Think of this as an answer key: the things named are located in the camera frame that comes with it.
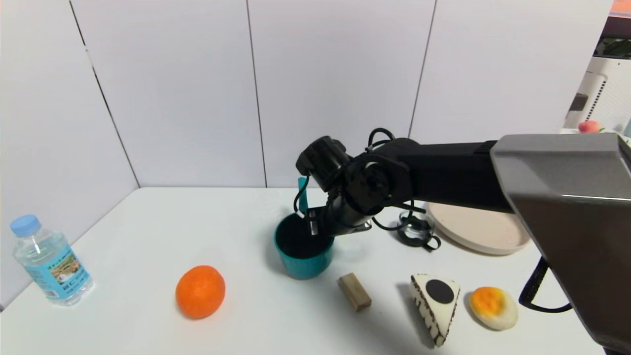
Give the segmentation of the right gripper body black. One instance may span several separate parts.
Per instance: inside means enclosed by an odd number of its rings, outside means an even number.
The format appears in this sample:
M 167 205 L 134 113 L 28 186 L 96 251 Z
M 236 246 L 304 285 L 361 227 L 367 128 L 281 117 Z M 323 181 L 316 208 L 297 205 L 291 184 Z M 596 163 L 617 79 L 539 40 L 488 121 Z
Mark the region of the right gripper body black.
M 326 205 L 307 209 L 305 220 L 316 223 L 318 236 L 336 237 L 372 229 L 371 216 L 357 212 L 342 196 L 337 196 Z

